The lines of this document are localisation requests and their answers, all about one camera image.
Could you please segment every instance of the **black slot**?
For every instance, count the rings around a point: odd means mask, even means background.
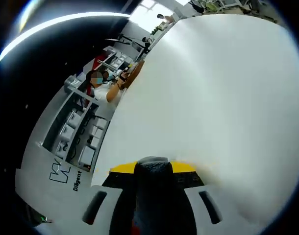
[[[97,212],[100,209],[100,206],[105,199],[107,193],[104,191],[99,191],[91,201],[90,205],[86,209],[86,212],[84,213],[84,216],[82,220],[89,224],[92,225],[94,223],[95,217],[97,215]]]
[[[208,192],[206,192],[206,191],[199,192],[199,195],[206,206],[206,209],[208,211],[208,214],[209,214],[210,220],[212,221],[212,224],[218,224],[221,221],[221,218],[218,215]]]

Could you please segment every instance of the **white shirt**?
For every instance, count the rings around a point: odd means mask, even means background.
[[[100,103],[105,104],[112,110],[115,110],[119,104],[119,101],[120,101],[120,98],[122,95],[122,91],[118,91],[118,94],[116,95],[116,97],[111,102],[108,102],[106,96],[112,86],[113,86],[113,83],[108,82],[106,84],[100,85],[97,88],[94,88],[94,97]]]

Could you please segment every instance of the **yellow stripe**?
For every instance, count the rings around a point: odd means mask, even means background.
[[[133,163],[128,163],[128,164],[123,164],[116,166],[115,168],[111,169],[111,172],[118,172],[118,173],[128,173],[128,174],[133,174],[134,173],[134,167],[137,162]]]
[[[170,162],[173,166],[174,173],[192,172],[195,171],[193,167],[186,163]]]

